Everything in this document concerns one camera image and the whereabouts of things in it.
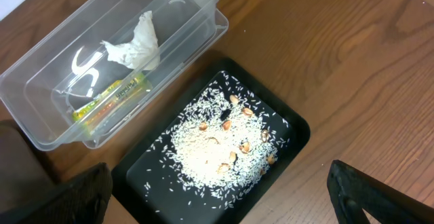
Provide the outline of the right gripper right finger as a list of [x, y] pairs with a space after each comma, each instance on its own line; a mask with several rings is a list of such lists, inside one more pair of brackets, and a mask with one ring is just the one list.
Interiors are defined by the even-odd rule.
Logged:
[[334, 160], [327, 179], [339, 223], [432, 223], [433, 208], [385, 185], [358, 169]]

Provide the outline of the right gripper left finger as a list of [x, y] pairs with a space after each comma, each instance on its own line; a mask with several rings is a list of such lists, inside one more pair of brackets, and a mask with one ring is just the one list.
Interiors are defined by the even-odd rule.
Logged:
[[2, 223], [99, 224], [111, 198], [113, 180], [99, 163], [28, 204], [1, 214]]

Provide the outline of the white tissue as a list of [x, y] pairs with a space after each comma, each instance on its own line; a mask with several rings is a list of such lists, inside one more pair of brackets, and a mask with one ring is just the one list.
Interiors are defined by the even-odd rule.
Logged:
[[139, 17], [133, 34], [133, 39], [128, 43], [114, 45], [108, 41], [101, 41], [107, 50], [108, 61], [121, 64], [128, 69], [155, 69], [160, 63], [160, 54], [152, 11], [147, 11]]

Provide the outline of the green orange snack wrapper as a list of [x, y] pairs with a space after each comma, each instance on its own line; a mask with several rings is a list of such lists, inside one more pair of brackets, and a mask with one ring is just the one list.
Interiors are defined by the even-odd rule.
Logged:
[[96, 127], [126, 100], [138, 93], [147, 93], [153, 89], [151, 82], [142, 73], [137, 74], [124, 86], [121, 85], [122, 82], [122, 80], [115, 81], [91, 102], [74, 111], [71, 115], [72, 120], [78, 122], [85, 117], [84, 126], [91, 130], [91, 127]]

